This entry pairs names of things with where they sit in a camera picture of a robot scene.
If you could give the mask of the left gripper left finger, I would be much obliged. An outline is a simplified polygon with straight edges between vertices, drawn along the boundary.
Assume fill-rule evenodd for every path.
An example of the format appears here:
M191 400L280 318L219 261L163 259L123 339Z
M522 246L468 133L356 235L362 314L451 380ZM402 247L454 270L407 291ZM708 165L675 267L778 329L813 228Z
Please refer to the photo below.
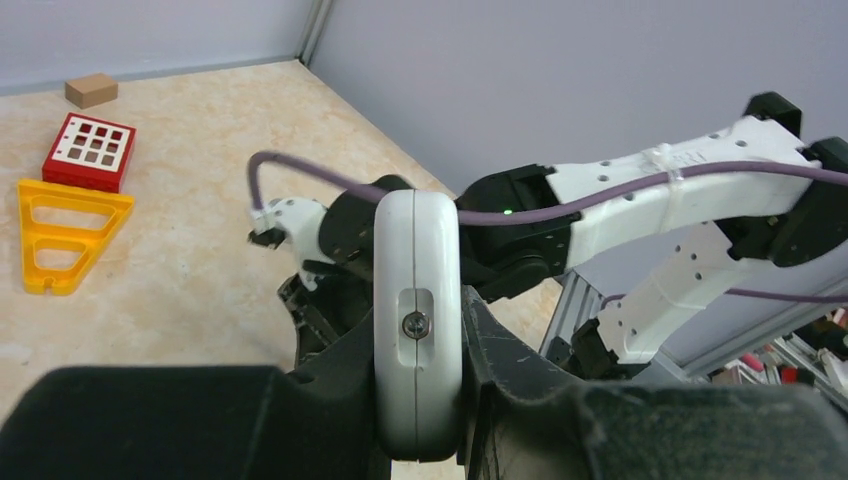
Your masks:
M1 429L5 479L386 479L373 323L272 365L53 370Z

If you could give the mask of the white remote control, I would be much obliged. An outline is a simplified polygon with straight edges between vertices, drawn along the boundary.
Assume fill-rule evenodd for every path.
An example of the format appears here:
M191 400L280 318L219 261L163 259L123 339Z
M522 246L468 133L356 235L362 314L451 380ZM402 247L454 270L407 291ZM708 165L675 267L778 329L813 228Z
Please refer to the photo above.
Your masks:
M457 209L446 195L398 190L374 225L377 432L394 460L433 462L459 442L463 327Z

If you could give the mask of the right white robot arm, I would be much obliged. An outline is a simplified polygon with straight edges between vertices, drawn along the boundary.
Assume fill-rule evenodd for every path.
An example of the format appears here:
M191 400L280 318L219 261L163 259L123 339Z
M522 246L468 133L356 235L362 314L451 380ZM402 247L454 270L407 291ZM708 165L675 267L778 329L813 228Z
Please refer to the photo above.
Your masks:
M688 262L671 261L602 313L594 335L614 366L647 364L715 298L766 263L785 268L841 245L846 215L820 212L847 183L847 145L804 144L796 110L778 94L754 97L730 127L597 163L537 166L544 206L521 210L504 172L464 198L347 184L371 204L375 368L394 388L456 387L461 378L460 287L494 298L633 240L691 227Z

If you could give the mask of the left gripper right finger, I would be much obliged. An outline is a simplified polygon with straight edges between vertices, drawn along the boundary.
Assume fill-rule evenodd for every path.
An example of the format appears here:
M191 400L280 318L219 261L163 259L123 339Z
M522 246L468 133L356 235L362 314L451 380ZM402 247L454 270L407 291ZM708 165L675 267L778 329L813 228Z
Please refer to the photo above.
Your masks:
M462 292L469 479L843 479L847 424L803 386L584 381Z

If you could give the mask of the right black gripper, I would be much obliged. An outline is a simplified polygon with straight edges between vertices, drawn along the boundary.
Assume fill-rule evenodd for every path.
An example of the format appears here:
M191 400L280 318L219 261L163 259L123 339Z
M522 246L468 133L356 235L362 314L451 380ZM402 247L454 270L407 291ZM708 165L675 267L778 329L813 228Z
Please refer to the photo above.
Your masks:
M296 368L356 327L372 308L372 284L345 269L332 267L315 284L310 290L295 274L277 290L296 331Z

